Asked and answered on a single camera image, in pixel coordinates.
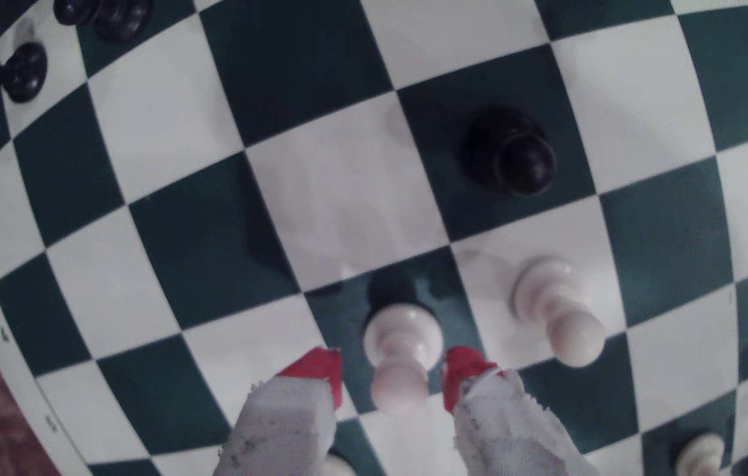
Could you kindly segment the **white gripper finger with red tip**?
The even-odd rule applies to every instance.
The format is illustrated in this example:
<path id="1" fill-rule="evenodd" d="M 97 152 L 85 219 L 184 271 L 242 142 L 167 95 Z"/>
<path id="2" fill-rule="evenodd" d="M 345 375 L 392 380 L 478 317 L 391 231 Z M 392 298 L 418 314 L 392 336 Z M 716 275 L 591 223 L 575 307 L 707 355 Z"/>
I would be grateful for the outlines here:
<path id="1" fill-rule="evenodd" d="M 215 475 L 322 475 L 342 405 L 342 357 L 314 347 L 248 395 Z"/>
<path id="2" fill-rule="evenodd" d="M 467 346 L 445 353 L 443 406 L 468 475 L 599 475 L 550 408 Z"/>

